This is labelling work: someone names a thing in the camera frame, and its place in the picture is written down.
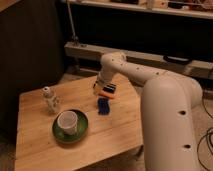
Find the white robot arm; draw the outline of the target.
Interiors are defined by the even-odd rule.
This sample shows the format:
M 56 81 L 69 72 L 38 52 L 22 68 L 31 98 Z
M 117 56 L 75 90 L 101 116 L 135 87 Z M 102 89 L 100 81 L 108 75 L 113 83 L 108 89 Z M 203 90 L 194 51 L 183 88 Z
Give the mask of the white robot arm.
M 130 63 L 122 52 L 101 57 L 94 92 L 117 73 L 142 86 L 140 111 L 146 171 L 199 171 L 192 109 L 202 100 L 200 84 L 164 69 Z

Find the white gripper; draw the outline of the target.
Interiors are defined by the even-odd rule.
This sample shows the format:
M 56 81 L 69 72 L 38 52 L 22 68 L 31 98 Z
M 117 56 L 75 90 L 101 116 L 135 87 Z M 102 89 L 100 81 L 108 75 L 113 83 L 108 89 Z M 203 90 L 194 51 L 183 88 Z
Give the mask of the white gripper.
M 108 80 L 104 80 L 100 74 L 97 75 L 97 79 L 95 81 L 95 84 L 93 85 L 93 93 L 98 94 L 100 92 L 100 88 L 103 88 L 109 84 Z

